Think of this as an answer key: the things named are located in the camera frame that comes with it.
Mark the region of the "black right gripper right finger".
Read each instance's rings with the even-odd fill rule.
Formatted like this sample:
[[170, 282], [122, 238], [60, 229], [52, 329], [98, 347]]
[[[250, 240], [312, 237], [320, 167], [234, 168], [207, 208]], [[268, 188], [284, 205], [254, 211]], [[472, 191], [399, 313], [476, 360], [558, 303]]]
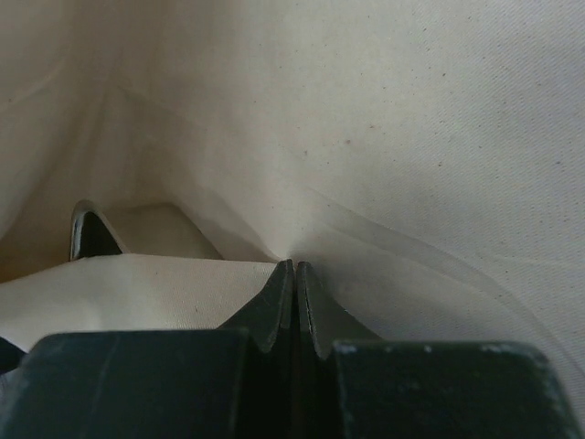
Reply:
[[512, 342], [386, 341], [297, 267], [310, 438], [581, 438], [548, 359]]

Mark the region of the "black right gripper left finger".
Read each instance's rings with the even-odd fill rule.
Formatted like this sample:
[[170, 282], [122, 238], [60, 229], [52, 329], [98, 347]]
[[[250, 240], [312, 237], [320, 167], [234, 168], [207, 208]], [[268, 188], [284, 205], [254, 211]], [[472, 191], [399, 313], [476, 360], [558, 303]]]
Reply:
[[217, 329], [42, 338], [1, 404], [4, 438], [281, 438], [293, 264]]

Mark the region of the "stainless steel tray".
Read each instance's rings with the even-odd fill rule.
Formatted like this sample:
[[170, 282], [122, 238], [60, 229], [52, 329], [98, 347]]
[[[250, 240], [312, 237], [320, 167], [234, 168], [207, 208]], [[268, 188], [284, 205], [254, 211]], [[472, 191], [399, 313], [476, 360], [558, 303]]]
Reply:
[[89, 200], [79, 201], [71, 215], [69, 260], [120, 254], [122, 244], [103, 211]]

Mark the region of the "beige cloth mat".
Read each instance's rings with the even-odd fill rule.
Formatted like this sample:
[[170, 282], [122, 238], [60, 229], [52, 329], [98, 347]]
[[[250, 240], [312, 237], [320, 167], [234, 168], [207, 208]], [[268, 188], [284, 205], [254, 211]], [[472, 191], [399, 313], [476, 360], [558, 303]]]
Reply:
[[407, 337], [584, 373], [581, 1], [4, 1], [1, 269], [169, 202]]

